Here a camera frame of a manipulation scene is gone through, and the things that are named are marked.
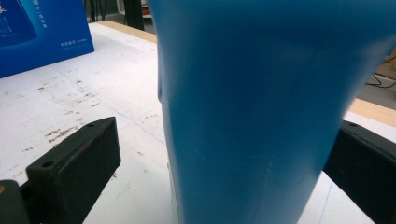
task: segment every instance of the black cable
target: black cable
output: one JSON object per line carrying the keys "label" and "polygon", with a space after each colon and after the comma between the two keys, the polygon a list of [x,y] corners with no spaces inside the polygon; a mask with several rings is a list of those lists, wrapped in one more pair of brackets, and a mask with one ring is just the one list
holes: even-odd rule
{"label": "black cable", "polygon": [[[376,84],[375,84],[375,83],[366,83],[366,84],[369,85],[369,86],[374,86],[374,87],[378,87],[378,88],[387,89],[387,88],[393,87],[393,86],[396,84],[396,79],[391,78],[391,77],[387,77],[387,76],[385,76],[385,75],[383,75],[383,74],[380,74],[380,73],[373,73],[372,76],[378,81],[378,83],[376,83]],[[377,76],[389,78],[389,79],[393,80],[394,82],[393,82],[391,85],[385,86],[385,87],[384,87],[384,86],[382,86],[382,82],[378,79]]]}
{"label": "black cable", "polygon": [[386,60],[385,60],[384,62],[382,62],[381,64],[388,63],[388,62],[390,62],[390,61],[392,61],[392,60],[394,60],[394,59],[396,59],[396,56],[392,57],[391,59],[386,59]]}

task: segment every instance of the blue box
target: blue box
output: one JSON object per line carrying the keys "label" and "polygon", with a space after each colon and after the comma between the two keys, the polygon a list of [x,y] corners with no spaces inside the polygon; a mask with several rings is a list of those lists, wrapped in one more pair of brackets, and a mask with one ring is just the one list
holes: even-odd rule
{"label": "blue box", "polygon": [[0,77],[89,52],[81,0],[0,0]]}

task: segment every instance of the blue plastic container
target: blue plastic container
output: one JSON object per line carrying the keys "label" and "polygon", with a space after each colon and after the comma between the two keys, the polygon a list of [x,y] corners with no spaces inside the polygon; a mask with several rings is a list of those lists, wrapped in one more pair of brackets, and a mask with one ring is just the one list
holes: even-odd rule
{"label": "blue plastic container", "polygon": [[396,2],[149,3],[177,221],[296,223]]}

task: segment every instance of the white tabletop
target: white tabletop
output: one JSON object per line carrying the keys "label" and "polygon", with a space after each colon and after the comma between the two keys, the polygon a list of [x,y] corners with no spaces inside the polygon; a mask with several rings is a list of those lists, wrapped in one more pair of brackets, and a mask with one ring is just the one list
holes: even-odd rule
{"label": "white tabletop", "polygon": [[[0,179],[21,185],[25,167],[71,133],[116,117],[121,165],[84,223],[173,223],[156,44],[90,29],[94,53],[0,79]],[[346,119],[396,142],[395,127],[351,112]],[[322,174],[299,223],[373,222]]]}

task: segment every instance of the blue object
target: blue object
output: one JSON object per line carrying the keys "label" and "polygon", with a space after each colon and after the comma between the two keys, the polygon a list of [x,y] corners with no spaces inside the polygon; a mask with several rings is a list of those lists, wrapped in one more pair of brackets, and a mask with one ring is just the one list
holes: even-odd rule
{"label": "blue object", "polygon": [[0,77],[89,52],[81,0],[0,0]]}
{"label": "blue object", "polygon": [[35,39],[37,34],[19,0],[0,1],[0,47]]}
{"label": "blue object", "polygon": [[396,2],[149,3],[178,223],[296,223]]}

